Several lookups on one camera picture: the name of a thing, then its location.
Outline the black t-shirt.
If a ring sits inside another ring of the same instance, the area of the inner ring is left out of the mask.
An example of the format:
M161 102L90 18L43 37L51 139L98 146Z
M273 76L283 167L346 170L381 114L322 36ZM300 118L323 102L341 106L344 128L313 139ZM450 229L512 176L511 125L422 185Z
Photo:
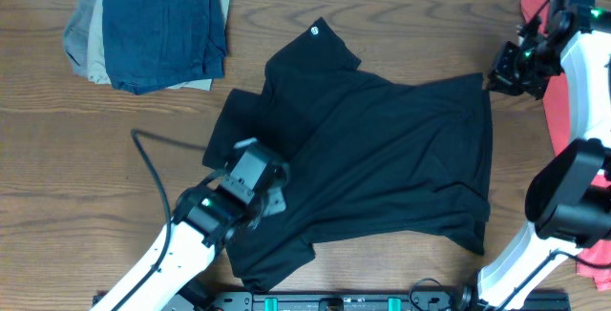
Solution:
M312 261L321 242L413 231L484 251L493 127L482 75L409 86L359 65L318 19L267 61L260 93L226 99L203 164L219 169L256 138L290 172L285 210L227 247L251 292Z

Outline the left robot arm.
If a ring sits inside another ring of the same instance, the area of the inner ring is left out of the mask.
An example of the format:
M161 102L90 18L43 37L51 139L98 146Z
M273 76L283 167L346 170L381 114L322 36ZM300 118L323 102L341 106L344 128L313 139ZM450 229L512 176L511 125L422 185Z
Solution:
M288 180L285 163L241 161L185 190L151 247L92 309L163 309L230 240L285 210Z

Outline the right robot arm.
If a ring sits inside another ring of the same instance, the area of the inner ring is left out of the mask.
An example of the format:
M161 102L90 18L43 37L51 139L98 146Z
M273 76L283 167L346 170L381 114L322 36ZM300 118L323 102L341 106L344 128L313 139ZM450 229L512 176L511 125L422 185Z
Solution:
M610 13L590 1L556 1L547 33L532 18L495 59L489 87L544 96L565 74L570 142L532 181L527 221L504 251L463 291L460 310L520 310L536 287L567 259L610 237L610 190L595 187L610 174Z

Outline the navy folded trousers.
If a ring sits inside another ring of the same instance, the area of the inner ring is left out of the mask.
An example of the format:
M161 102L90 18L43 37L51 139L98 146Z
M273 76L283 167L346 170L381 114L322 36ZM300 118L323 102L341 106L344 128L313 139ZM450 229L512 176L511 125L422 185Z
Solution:
M225 25L221 0L102 0L111 85L146 94L224 77Z

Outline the red t-shirt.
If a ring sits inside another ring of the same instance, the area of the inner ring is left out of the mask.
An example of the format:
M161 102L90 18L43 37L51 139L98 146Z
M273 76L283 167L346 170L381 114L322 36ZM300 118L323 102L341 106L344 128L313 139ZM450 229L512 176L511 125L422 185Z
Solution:
M521 13L529 22L537 10L547 0L520 0ZM547 127L555 155L563 151L569 142L570 113L567 78L564 73L553 76L543 96L543 108ZM590 263L607 264L610 262L610 240L601 239L594 246L584 249L579 258ZM599 291L610 289L610 270L599 270L577 263L577 273L592 278Z

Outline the grey folded trousers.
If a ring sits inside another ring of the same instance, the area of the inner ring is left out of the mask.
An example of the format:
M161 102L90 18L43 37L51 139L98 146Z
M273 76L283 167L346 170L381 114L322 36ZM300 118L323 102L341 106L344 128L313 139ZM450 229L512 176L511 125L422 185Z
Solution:
M89 28L95 0L77 0L74 12L62 35L63 49L73 73L87 76L87 52Z

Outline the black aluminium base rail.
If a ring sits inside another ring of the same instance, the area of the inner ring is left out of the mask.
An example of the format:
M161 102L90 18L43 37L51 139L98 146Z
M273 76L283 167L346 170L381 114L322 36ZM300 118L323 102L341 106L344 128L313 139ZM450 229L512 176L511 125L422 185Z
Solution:
M161 311L443 311L464 310L449 293L415 291L409 294L272 294L255 295L248 292L227 292L215 299L199 301L176 295Z

